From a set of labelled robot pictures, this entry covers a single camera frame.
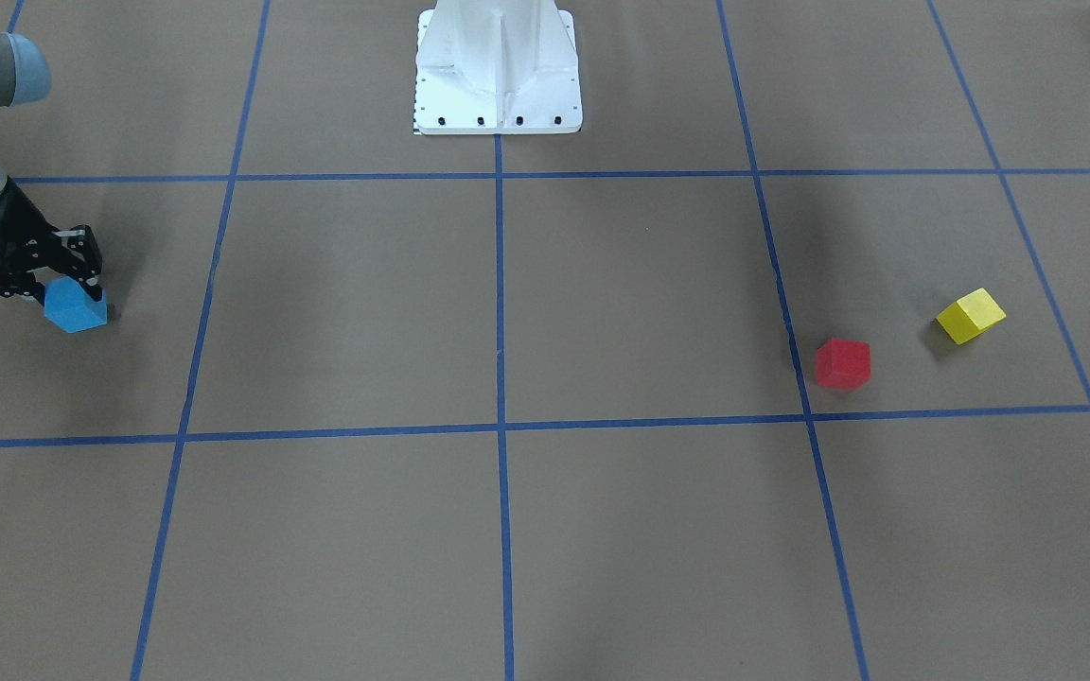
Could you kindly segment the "blue wooden cube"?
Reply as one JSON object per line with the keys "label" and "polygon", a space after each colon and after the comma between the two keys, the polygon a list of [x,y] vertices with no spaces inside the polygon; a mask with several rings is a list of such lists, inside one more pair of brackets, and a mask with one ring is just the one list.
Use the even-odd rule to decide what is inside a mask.
{"label": "blue wooden cube", "polygon": [[70,277],[57,277],[44,285],[44,317],[62,331],[74,335],[109,323],[108,294],[90,296]]}

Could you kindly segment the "red wooden cube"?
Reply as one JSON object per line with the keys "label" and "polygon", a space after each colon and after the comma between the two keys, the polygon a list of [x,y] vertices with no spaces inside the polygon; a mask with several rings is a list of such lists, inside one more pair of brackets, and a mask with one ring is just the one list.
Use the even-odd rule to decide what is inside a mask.
{"label": "red wooden cube", "polygon": [[815,353],[815,384],[851,392],[872,379],[872,346],[864,341],[829,338]]}

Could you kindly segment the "yellow wooden cube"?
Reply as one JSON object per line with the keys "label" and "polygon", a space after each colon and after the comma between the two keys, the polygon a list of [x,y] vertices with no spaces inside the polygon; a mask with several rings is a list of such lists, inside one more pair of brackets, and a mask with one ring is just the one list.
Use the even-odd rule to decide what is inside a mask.
{"label": "yellow wooden cube", "polygon": [[1007,313],[985,288],[974,289],[965,296],[957,297],[935,316],[938,327],[955,345],[959,346],[985,333],[996,324],[1004,323],[1005,319]]}

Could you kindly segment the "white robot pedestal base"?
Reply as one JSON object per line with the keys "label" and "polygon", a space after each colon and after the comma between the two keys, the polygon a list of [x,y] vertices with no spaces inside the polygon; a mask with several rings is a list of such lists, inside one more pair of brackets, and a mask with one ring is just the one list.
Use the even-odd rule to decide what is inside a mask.
{"label": "white robot pedestal base", "polygon": [[416,21],[419,135],[583,127],[576,22],[554,1],[438,1]]}

